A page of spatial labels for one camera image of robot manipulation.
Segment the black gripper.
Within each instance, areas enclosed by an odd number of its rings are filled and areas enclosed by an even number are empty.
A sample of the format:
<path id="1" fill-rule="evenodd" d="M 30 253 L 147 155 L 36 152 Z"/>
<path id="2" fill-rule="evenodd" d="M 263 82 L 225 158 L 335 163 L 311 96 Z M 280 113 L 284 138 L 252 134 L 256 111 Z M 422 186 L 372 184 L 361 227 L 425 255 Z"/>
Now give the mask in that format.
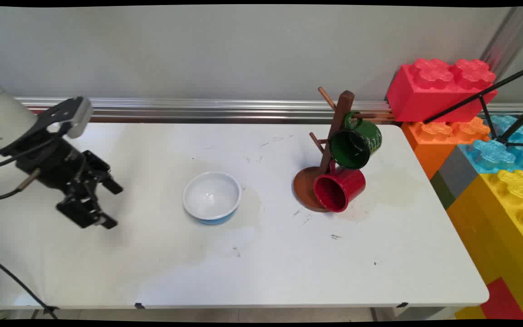
<path id="1" fill-rule="evenodd" d="M 64 195 L 56 209 L 79 227 L 99 225 L 110 229 L 118 225 L 100 207 L 96 187 L 102 184 L 112 194 L 120 194 L 124 188 L 112 177 L 110 165 L 93 152 L 81 152 L 61 138 L 20 157 L 16 167 L 27 174 L 38 169 L 36 180 Z"/>

